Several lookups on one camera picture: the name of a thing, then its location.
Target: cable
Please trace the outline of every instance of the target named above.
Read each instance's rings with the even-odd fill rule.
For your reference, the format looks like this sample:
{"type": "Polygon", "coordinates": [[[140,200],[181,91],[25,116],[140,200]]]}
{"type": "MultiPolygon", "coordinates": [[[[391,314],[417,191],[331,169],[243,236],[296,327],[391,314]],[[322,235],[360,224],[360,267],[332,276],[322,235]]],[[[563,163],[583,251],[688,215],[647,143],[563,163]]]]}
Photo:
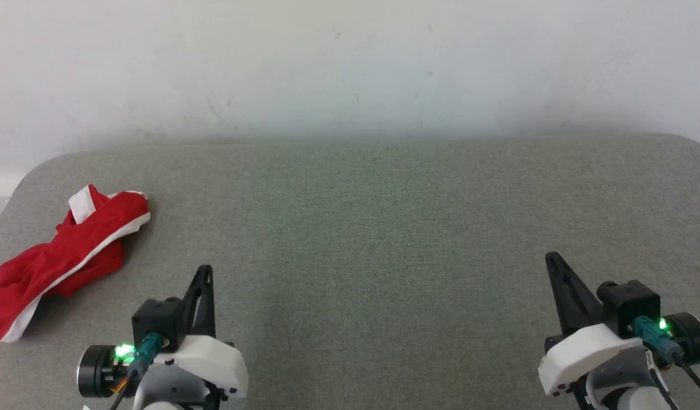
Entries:
{"type": "Polygon", "coordinates": [[[664,397],[664,400],[669,405],[669,407],[671,407],[671,410],[678,410],[678,407],[676,407],[675,402],[673,402],[673,399],[671,399],[671,393],[668,392],[667,389],[665,389],[661,380],[656,375],[656,371],[651,368],[651,369],[649,369],[649,374],[651,374],[651,378],[654,379],[654,384],[656,384],[657,389],[659,390],[661,395],[664,397]]]}
{"type": "Polygon", "coordinates": [[[148,333],[137,347],[135,358],[132,360],[127,370],[129,372],[137,371],[141,375],[145,374],[147,368],[152,365],[155,357],[158,356],[158,353],[162,350],[163,342],[165,342],[165,340],[159,333],[148,333]]]}
{"type": "Polygon", "coordinates": [[[123,386],[124,386],[124,385],[126,384],[126,382],[127,382],[127,376],[125,376],[125,378],[124,378],[124,379],[122,379],[122,380],[120,381],[120,383],[118,383],[118,385],[117,385],[117,386],[115,386],[115,388],[114,388],[114,389],[110,389],[110,390],[112,390],[112,391],[113,391],[113,393],[119,392],[119,391],[120,391],[120,389],[122,389],[122,388],[123,388],[123,386]]]}
{"type": "Polygon", "coordinates": [[[683,368],[684,371],[686,371],[686,374],[688,374],[688,376],[691,377],[691,379],[694,381],[694,384],[696,384],[697,387],[699,387],[699,390],[700,390],[700,379],[699,379],[699,376],[697,376],[697,374],[694,373],[693,370],[691,370],[691,368],[689,367],[689,365],[687,365],[687,364],[683,361],[683,359],[681,359],[681,355],[680,355],[679,353],[674,353],[674,354],[673,354],[673,360],[675,360],[675,361],[676,361],[676,364],[679,365],[681,368],[683,368]]]}
{"type": "Polygon", "coordinates": [[[137,370],[132,371],[130,373],[130,376],[127,376],[127,379],[123,380],[120,383],[121,385],[123,385],[123,388],[122,390],[120,390],[120,394],[118,394],[118,397],[113,402],[113,405],[110,407],[110,410],[116,410],[116,408],[118,408],[123,397],[125,397],[125,391],[127,390],[128,385],[130,384],[130,382],[132,382],[135,376],[137,376],[137,370]]]}

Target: white wall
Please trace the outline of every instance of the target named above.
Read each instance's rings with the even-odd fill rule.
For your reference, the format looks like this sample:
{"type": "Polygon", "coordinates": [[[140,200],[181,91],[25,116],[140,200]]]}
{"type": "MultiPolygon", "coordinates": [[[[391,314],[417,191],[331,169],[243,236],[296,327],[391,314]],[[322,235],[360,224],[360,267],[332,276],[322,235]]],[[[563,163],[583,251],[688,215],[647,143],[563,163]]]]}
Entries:
{"type": "Polygon", "coordinates": [[[0,179],[126,143],[598,130],[700,141],[700,2],[0,0],[0,179]]]}

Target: black cable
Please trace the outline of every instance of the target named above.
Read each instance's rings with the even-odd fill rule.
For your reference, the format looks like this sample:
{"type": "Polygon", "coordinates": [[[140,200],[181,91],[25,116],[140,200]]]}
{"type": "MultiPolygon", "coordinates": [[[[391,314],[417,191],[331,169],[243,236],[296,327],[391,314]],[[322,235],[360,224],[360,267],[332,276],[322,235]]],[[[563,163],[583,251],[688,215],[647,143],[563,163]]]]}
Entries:
{"type": "Polygon", "coordinates": [[[686,371],[686,374],[688,374],[688,376],[691,377],[691,379],[694,381],[694,384],[696,384],[697,387],[699,387],[699,390],[700,390],[700,379],[699,379],[699,376],[697,376],[697,374],[694,373],[693,370],[691,370],[691,368],[689,367],[689,365],[687,365],[687,364],[683,361],[683,359],[681,359],[681,355],[680,355],[679,353],[674,353],[674,354],[673,354],[673,360],[676,361],[676,364],[677,364],[677,365],[679,365],[681,368],[683,368],[683,371],[686,371]]]}
{"type": "Polygon", "coordinates": [[[137,376],[137,370],[134,370],[130,373],[130,376],[127,376],[127,381],[125,382],[125,385],[123,388],[120,390],[120,393],[118,394],[118,397],[115,399],[115,402],[113,402],[113,405],[110,407],[110,410],[116,410],[118,406],[120,405],[120,402],[122,401],[123,397],[125,396],[125,392],[132,383],[133,379],[135,379],[135,376],[137,376]]]}
{"type": "Polygon", "coordinates": [[[668,392],[667,389],[665,389],[663,383],[656,374],[656,370],[650,368],[649,373],[651,374],[651,378],[654,379],[654,384],[656,384],[656,387],[659,389],[659,392],[664,397],[664,400],[669,405],[669,407],[671,407],[671,410],[678,410],[678,407],[676,407],[676,404],[673,402],[673,399],[671,399],[671,393],[668,392]]]}

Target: teal cable connector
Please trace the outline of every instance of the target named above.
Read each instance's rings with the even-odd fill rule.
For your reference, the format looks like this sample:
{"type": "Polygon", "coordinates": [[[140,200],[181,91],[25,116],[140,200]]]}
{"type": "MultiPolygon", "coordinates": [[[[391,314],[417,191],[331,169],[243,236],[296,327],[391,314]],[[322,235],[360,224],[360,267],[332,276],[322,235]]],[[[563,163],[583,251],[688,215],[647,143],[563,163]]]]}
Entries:
{"type": "Polygon", "coordinates": [[[645,343],[653,347],[668,363],[673,363],[675,353],[683,355],[683,349],[676,343],[671,335],[659,327],[659,325],[647,316],[639,316],[633,320],[633,332],[645,343]]]}
{"type": "Polygon", "coordinates": [[[140,377],[147,371],[147,368],[152,365],[155,357],[163,348],[163,337],[158,333],[148,333],[148,335],[142,340],[140,346],[137,347],[137,352],[135,352],[135,359],[130,363],[127,368],[127,374],[130,374],[133,370],[136,370],[140,377]]]}

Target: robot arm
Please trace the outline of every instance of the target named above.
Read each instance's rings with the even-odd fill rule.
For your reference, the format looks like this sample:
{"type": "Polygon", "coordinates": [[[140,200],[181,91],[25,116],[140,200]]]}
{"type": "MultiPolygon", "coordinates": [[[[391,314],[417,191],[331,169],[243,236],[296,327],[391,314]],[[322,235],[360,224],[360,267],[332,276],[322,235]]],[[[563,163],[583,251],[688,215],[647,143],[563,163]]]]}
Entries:
{"type": "Polygon", "coordinates": [[[183,299],[145,301],[132,325],[135,345],[159,335],[160,353],[146,359],[132,345],[87,348],[77,368],[83,397],[134,395],[133,410],[218,410],[230,397],[246,397],[243,356],[233,343],[216,339],[211,266],[199,267],[183,299]],[[144,366],[136,366],[140,360],[146,360],[144,366]],[[127,379],[132,371],[137,377],[127,379]]]}
{"type": "Polygon", "coordinates": [[[662,317],[660,297],[639,281],[605,282],[598,301],[561,255],[545,260],[561,327],[545,338],[538,368],[545,394],[573,393],[581,410],[678,408],[659,370],[671,366],[673,352],[682,353],[678,366],[700,363],[699,320],[686,312],[662,317]],[[598,399],[610,387],[618,389],[598,399]]]}

